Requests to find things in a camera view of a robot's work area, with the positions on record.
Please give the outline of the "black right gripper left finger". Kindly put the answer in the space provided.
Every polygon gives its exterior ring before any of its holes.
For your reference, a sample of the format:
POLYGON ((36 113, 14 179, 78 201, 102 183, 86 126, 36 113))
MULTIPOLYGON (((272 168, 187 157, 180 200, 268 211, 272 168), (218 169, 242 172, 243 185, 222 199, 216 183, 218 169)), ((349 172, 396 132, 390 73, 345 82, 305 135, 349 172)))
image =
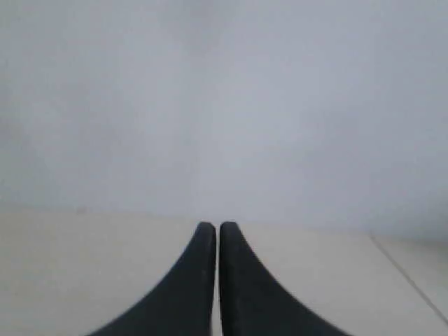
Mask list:
POLYGON ((201 222, 157 286, 93 335, 211 335, 215 273, 216 229, 201 222))

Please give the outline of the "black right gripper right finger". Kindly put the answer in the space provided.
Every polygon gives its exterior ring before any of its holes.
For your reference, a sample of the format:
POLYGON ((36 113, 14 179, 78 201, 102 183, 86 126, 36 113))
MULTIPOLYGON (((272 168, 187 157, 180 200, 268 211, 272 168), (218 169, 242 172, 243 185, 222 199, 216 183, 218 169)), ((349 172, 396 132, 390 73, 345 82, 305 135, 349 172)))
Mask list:
POLYGON ((224 335, 343 335, 269 273, 236 222, 219 230, 219 300, 224 335))

